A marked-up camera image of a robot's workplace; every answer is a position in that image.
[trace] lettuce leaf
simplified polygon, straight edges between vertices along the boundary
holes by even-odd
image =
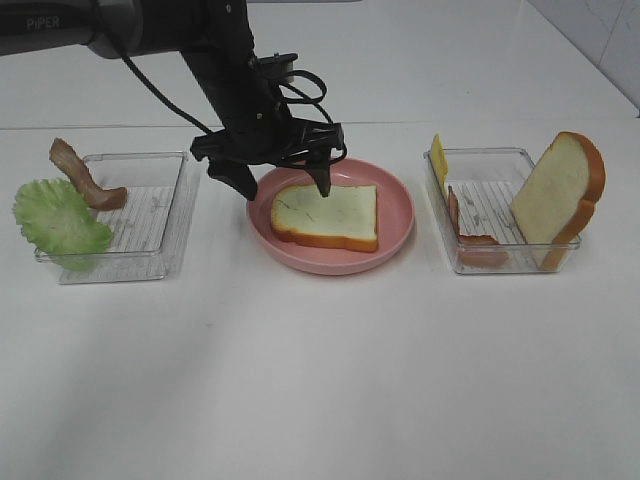
[[[49,255],[102,253],[113,239],[111,229],[98,222],[71,182],[35,180],[20,187],[13,214],[21,233]],[[55,259],[65,268],[86,270],[92,262],[81,258]]]

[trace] pink plate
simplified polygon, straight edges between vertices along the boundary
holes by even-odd
[[[258,195],[247,202],[247,215],[258,240],[278,261],[310,273],[348,275],[377,267],[391,258],[407,240],[415,208],[406,187],[389,172],[360,160],[346,158],[331,166],[333,185],[376,185],[378,188],[378,250],[373,253],[335,248],[303,247],[283,242],[271,231],[271,204],[275,195],[292,184],[312,183],[302,170],[278,168],[258,182]]]

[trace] transparent tray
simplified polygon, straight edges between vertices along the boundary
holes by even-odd
[[[158,280],[182,265],[200,170],[184,152],[101,154],[83,159],[103,188],[127,187],[122,209],[98,212],[95,218],[114,233],[104,253],[47,255],[38,262],[61,270],[61,284]],[[61,265],[81,264],[83,270]]]
[[[451,266],[459,274],[558,272],[580,237],[569,243],[529,244],[511,213],[511,201],[534,164],[521,148],[445,149],[449,166],[445,187],[458,198],[462,235],[491,235],[499,245],[463,243],[455,232],[445,198],[425,153],[427,192]],[[544,259],[552,258],[552,268]]]

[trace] white wall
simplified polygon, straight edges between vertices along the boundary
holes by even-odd
[[[640,108],[640,0],[529,0]]]

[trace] bread slice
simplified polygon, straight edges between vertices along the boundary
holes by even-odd
[[[573,240],[589,223],[604,184],[604,163],[593,143],[578,133],[560,132],[511,203],[527,243]],[[539,268],[556,270],[563,256],[552,251],[539,259]]]
[[[323,198],[315,185],[293,185],[278,192],[271,228],[285,242],[361,252],[378,249],[375,185],[334,185]]]

